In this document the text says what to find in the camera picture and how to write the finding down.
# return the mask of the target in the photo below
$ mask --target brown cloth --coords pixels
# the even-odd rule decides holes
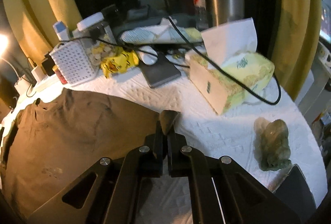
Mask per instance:
[[[3,195],[27,219],[102,157],[117,159],[144,143],[161,120],[163,132],[178,112],[154,112],[128,100],[64,89],[21,111],[1,151]]]

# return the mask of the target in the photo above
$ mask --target table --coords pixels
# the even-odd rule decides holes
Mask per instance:
[[[19,100],[14,113],[3,122],[4,126],[8,129],[18,111],[36,98],[50,102],[61,94],[62,89],[62,84],[56,82],[33,98]],[[186,136],[190,146],[201,150],[206,156],[232,157],[270,190],[280,182],[284,171],[263,172],[259,168],[255,158],[259,151],[255,150],[254,122],[259,117],[269,121],[282,119],[289,128],[292,163],[300,166],[317,206],[327,193],[326,173],[317,142],[301,112],[284,89],[281,101],[276,106],[256,100],[255,103],[244,103],[231,109],[224,115],[216,115],[183,71],[181,78],[156,89],[148,87],[138,68],[112,79],[106,79],[100,73],[93,81],[73,89],[122,97],[157,112],[166,109],[180,111],[175,130]],[[272,80],[264,90],[264,95],[274,101],[277,94],[276,82]],[[192,223],[187,179],[172,179],[168,175],[153,179],[152,192],[140,210],[136,223]]]

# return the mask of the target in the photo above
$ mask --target yellow snack bag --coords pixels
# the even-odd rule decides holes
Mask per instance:
[[[129,68],[137,66],[139,59],[134,51],[121,51],[118,56],[105,58],[100,67],[106,78],[112,76],[113,73],[124,73]]]

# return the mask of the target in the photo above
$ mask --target yellow green tissue packaging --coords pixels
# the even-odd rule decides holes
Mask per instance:
[[[275,66],[258,53],[244,57],[222,69],[259,94],[270,82]],[[199,55],[190,58],[190,80],[218,114],[241,105],[250,95],[241,86],[208,66]]]

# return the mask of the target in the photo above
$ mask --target bright light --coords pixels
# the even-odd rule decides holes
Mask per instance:
[[[2,56],[3,52],[6,50],[8,42],[8,37],[0,34],[0,56]]]

